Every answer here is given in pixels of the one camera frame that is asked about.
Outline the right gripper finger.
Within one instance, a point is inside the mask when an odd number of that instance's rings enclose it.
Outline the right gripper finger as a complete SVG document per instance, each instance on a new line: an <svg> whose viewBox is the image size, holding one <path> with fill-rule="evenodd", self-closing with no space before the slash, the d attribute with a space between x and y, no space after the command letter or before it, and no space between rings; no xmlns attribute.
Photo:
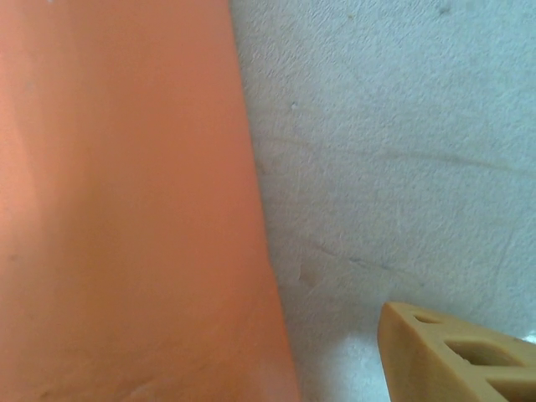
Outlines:
<svg viewBox="0 0 536 402"><path fill-rule="evenodd" d="M536 344L403 302L382 306L391 402L536 402Z"/></svg>

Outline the orange wrapping paper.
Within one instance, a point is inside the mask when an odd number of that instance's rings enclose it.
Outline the orange wrapping paper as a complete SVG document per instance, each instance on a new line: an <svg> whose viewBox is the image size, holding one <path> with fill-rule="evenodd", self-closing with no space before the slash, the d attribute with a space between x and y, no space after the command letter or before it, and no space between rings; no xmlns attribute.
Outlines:
<svg viewBox="0 0 536 402"><path fill-rule="evenodd" d="M0 0L0 402L301 402L229 0Z"/></svg>

